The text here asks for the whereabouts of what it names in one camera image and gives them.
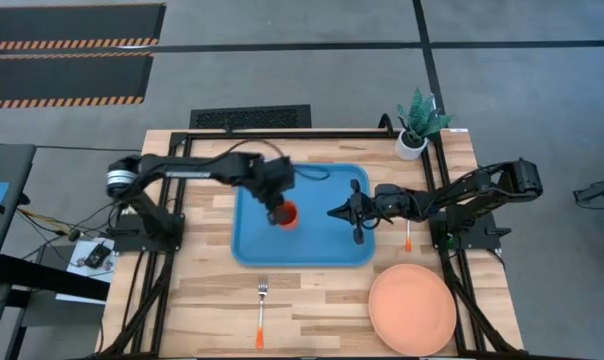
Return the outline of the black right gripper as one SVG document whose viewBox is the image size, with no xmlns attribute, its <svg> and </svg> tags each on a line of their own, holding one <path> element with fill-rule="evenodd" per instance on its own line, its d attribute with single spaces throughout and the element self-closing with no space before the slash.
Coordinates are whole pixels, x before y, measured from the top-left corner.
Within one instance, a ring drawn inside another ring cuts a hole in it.
<svg viewBox="0 0 604 360">
<path fill-rule="evenodd" d="M 391 192 L 379 193 L 371 198 L 361 191 L 357 180 L 353 179 L 350 186 L 350 199 L 328 210 L 327 215 L 353 225 L 353 238 L 358 245 L 364 243 L 363 230 L 375 229 L 381 220 L 392 223 L 395 217 L 407 220 L 415 217 L 415 197 L 407 190 L 391 185 Z"/>
</svg>

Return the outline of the small black controller device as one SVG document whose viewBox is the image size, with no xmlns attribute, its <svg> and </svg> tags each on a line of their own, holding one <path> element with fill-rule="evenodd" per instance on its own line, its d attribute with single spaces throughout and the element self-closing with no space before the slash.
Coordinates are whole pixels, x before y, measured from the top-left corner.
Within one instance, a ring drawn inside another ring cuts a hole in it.
<svg viewBox="0 0 604 360">
<path fill-rule="evenodd" d="M 89 268 L 97 269 L 101 267 L 105 260 L 110 256 L 112 250 L 103 243 L 97 244 L 89 255 L 83 261 L 83 264 Z"/>
</svg>

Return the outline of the black floor vent grille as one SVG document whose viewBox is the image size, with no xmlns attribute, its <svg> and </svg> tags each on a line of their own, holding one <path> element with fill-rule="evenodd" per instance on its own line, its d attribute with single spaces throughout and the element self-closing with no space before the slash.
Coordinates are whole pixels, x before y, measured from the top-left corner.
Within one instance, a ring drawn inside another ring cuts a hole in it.
<svg viewBox="0 0 604 360">
<path fill-rule="evenodd" d="M 310 105 L 281 105 L 192 110 L 190 129 L 311 128 Z"/>
</svg>

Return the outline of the white paper sheet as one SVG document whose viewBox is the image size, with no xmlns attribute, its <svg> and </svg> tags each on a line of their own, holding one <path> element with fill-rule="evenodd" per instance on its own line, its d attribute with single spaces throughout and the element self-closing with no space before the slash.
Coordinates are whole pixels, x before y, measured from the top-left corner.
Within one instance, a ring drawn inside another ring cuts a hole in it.
<svg viewBox="0 0 604 360">
<path fill-rule="evenodd" d="M 114 242 L 105 238 L 97 238 L 90 241 L 78 241 L 75 245 L 72 255 L 70 256 L 70 264 L 67 266 L 67 271 L 89 277 L 99 277 L 112 273 L 116 262 L 113 252 L 111 252 L 103 263 L 97 268 L 91 268 L 84 264 L 84 261 L 88 258 L 90 253 L 97 245 L 103 245 L 112 251 Z"/>
</svg>

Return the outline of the dark grey side table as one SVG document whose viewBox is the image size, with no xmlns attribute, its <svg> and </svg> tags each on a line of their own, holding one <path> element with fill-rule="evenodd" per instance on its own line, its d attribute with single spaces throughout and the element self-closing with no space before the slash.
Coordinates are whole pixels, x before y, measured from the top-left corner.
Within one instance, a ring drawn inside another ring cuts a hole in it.
<svg viewBox="0 0 604 360">
<path fill-rule="evenodd" d="M 0 145 L 0 250 L 28 179 L 34 145 Z"/>
</svg>

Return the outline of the green snake plant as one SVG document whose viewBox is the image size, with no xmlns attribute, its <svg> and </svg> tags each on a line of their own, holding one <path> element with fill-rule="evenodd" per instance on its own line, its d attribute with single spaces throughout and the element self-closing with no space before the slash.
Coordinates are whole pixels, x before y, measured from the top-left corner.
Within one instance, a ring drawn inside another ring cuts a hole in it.
<svg viewBox="0 0 604 360">
<path fill-rule="evenodd" d="M 410 106 L 397 105 L 398 119 L 403 127 L 401 141 L 408 147 L 421 147 L 431 135 L 446 128 L 453 117 L 436 107 L 434 96 L 424 97 L 416 88 Z"/>
</svg>

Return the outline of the blue plastic tray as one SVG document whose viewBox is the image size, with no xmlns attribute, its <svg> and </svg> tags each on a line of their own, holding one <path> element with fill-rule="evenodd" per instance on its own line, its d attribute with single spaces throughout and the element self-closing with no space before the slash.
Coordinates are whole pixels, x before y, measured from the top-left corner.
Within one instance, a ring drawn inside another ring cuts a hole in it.
<svg viewBox="0 0 604 360">
<path fill-rule="evenodd" d="M 355 164 L 307 163 L 295 178 L 295 187 L 284 193 L 299 212 L 295 229 L 269 224 L 266 208 L 243 189 L 236 190 L 231 231 L 231 253 L 247 267 L 357 267 L 365 265 L 375 250 L 374 233 L 365 230 L 364 243 L 353 239 L 353 227 L 329 217 L 349 198 L 350 181 L 369 192 L 366 171 Z"/>
</svg>

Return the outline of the orange cup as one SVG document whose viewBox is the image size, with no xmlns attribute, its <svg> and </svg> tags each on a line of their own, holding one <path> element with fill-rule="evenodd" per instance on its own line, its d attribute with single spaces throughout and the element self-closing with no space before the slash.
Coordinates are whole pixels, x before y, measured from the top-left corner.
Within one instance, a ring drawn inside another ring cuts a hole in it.
<svg viewBox="0 0 604 360">
<path fill-rule="evenodd" d="M 281 223 L 278 225 L 280 228 L 286 230 L 295 229 L 299 221 L 299 212 L 297 206 L 292 202 L 292 216 L 281 217 Z"/>
</svg>

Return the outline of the black aluminium table frame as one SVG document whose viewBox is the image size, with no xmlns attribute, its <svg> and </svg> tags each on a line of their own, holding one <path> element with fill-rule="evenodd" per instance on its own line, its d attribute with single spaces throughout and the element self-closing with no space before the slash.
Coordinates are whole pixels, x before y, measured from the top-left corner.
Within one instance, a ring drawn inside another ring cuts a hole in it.
<svg viewBox="0 0 604 360">
<path fill-rule="evenodd" d="M 371 188 L 397 183 L 416 189 L 443 185 L 477 166 L 466 129 L 442 130 L 441 140 L 429 145 L 423 159 L 403 161 L 395 156 L 395 138 L 381 129 L 337 129 L 291 132 L 239 132 L 269 138 L 295 161 L 348 162 L 367 172 Z M 220 138 L 221 130 L 147 132 L 143 152 L 183 156 L 214 156 L 239 139 Z M 431 246 L 430 228 L 411 225 L 412 251 L 405 251 L 406 222 L 382 223 L 375 231 L 376 252 L 356 268 L 247 268 L 231 254 L 230 240 L 235 194 L 213 181 L 153 183 L 153 200 L 186 215 L 182 248 L 171 263 L 170 285 L 159 295 L 131 345 L 116 354 L 115 339 L 122 324 L 149 292 L 151 283 L 170 257 L 121 255 L 104 313 L 105 348 L 92 358 L 102 360 L 168 360 L 244 357 L 387 357 L 397 356 L 375 334 L 368 319 L 368 290 L 377 275 L 396 264 L 418 264 L 441 274 L 441 261 Z M 502 337 L 523 349 L 505 271 L 484 250 L 460 251 L 453 266 L 471 280 L 475 300 Z M 258 317 L 257 284 L 268 278 L 265 346 L 255 347 Z"/>
</svg>

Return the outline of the black hazard-striped floor mat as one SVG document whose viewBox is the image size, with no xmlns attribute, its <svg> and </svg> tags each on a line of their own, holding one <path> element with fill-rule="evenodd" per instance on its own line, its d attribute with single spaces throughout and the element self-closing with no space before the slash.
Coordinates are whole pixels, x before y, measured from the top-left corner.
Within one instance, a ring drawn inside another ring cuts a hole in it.
<svg viewBox="0 0 604 360">
<path fill-rule="evenodd" d="M 0 109 L 138 105 L 148 52 L 0 56 Z"/>
<path fill-rule="evenodd" d="M 0 7 L 0 51 L 151 46 L 164 3 Z"/>
</svg>

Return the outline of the dark grey equipment stand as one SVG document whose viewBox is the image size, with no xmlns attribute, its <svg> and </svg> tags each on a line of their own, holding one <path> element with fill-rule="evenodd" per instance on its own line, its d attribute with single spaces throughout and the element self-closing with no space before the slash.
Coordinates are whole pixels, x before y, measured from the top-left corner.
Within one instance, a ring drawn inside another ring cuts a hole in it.
<svg viewBox="0 0 604 360">
<path fill-rule="evenodd" d="M 584 189 L 573 191 L 574 202 L 578 207 L 588 210 L 604 210 L 603 206 L 592 205 L 596 199 L 604 199 L 604 180 L 592 183 Z"/>
</svg>

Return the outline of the orange round plate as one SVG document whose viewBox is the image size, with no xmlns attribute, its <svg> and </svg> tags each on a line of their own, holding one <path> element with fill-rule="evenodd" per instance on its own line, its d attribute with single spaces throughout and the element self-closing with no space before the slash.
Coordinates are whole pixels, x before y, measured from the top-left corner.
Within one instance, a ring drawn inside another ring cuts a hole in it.
<svg viewBox="0 0 604 360">
<path fill-rule="evenodd" d="M 368 298 L 371 324 L 380 339 L 408 356 L 433 355 L 446 347 L 457 310 L 444 281 L 415 264 L 394 265 L 373 282 Z"/>
</svg>

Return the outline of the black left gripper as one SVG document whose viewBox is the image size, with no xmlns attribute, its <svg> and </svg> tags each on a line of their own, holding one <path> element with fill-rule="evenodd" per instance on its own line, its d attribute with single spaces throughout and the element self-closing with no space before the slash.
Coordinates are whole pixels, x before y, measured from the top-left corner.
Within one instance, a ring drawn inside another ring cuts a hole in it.
<svg viewBox="0 0 604 360">
<path fill-rule="evenodd" d="M 253 195 L 262 203 L 282 203 L 267 213 L 273 226 L 281 223 L 281 217 L 292 216 L 292 202 L 285 200 L 284 193 L 294 187 L 295 169 L 288 156 L 271 160 L 260 158 L 253 164 L 255 187 Z"/>
</svg>

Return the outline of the white plant pot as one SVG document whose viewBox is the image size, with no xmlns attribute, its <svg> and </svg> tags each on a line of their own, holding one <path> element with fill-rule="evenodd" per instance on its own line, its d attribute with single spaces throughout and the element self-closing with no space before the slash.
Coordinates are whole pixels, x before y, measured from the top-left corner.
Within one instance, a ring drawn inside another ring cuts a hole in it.
<svg viewBox="0 0 604 360">
<path fill-rule="evenodd" d="M 397 137 L 394 150 L 396 155 L 403 160 L 416 160 L 424 152 L 428 142 L 429 140 L 427 138 L 422 138 L 420 142 L 411 143 L 408 141 L 408 132 L 402 130 Z"/>
</svg>

